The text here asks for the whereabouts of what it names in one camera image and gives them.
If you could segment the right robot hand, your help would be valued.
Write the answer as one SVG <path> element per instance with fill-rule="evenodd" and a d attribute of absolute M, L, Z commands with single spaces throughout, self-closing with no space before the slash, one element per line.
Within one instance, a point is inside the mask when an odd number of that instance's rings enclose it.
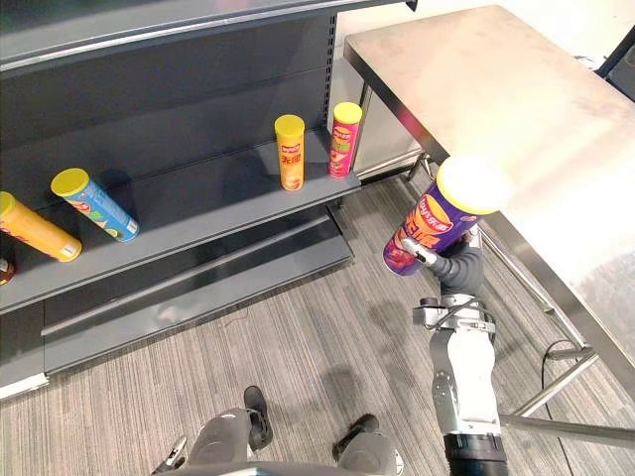
<path fill-rule="evenodd" d="M 410 237 L 405 238 L 402 245 L 407 253 L 436 276 L 442 296 L 477 296 L 484 282 L 482 239 L 477 226 L 470 228 L 440 254 Z"/>

